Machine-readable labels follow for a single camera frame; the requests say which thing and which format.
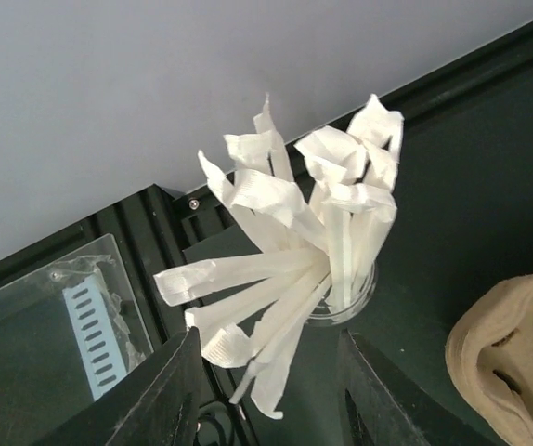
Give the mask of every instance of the clear plastic container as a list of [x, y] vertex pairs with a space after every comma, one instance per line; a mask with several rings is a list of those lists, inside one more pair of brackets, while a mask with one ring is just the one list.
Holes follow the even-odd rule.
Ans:
[[368, 302], [370, 302], [376, 288], [377, 280], [378, 272], [376, 264], [374, 263], [371, 266], [370, 274], [359, 287], [359, 290], [352, 295], [348, 304], [343, 304], [340, 307], [331, 304], [329, 299], [331, 296], [331, 289], [329, 289], [305, 324], [314, 327], [332, 327], [333, 325], [349, 321], [364, 309]]

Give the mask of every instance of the white paper wrapper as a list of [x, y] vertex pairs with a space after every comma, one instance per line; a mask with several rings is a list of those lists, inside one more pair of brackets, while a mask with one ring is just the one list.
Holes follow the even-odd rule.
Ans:
[[[263, 254], [204, 260], [155, 280], [168, 305], [253, 283], [212, 305], [188, 308], [186, 323], [198, 327], [206, 360], [247, 366], [230, 401], [240, 401], [253, 382], [256, 407], [281, 419], [277, 405], [306, 320], [329, 290], [324, 304], [332, 312], [349, 307], [395, 221], [403, 117], [372, 95], [347, 132], [324, 126], [298, 140], [316, 183], [309, 203], [294, 182], [268, 97], [253, 120], [256, 134], [225, 135], [234, 184], [201, 151], [199, 161], [209, 189]], [[265, 308], [253, 332], [244, 333], [241, 322]]]

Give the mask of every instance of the paper-wrapped straw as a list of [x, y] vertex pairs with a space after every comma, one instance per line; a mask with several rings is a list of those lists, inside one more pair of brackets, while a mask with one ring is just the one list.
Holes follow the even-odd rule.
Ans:
[[[403, 118], [372, 95], [347, 132], [324, 126], [297, 141], [315, 180], [309, 203], [294, 182], [268, 97], [254, 127], [255, 134], [225, 136], [236, 165], [234, 184], [201, 151], [199, 161], [209, 189], [262, 254], [203, 260], [155, 280], [168, 305], [253, 283], [211, 305], [188, 308], [186, 324], [198, 327], [206, 360], [247, 366], [230, 401], [240, 401], [253, 382], [256, 407], [280, 419], [277, 404], [304, 324], [320, 304], [332, 313], [350, 308], [395, 221]], [[246, 334], [241, 323], [265, 308]]]

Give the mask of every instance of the transparent plastic lid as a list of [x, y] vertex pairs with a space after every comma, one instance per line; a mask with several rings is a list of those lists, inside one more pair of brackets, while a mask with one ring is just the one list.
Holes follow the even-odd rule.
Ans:
[[29, 444], [151, 353], [112, 235], [0, 288], [0, 444]]

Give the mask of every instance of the black table surface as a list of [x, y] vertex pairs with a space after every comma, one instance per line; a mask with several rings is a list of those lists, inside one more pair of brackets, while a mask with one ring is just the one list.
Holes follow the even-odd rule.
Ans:
[[[533, 273], [533, 70], [461, 100], [441, 119], [406, 122], [395, 197], [398, 216], [378, 258], [374, 298], [345, 327], [502, 444], [450, 383], [444, 346], [454, 323], [491, 286]], [[185, 254], [192, 262], [252, 252], [231, 227]], [[304, 330], [280, 404], [284, 419], [253, 416], [262, 444], [341, 444], [335, 381], [341, 328]], [[251, 402], [247, 407], [253, 410]]]

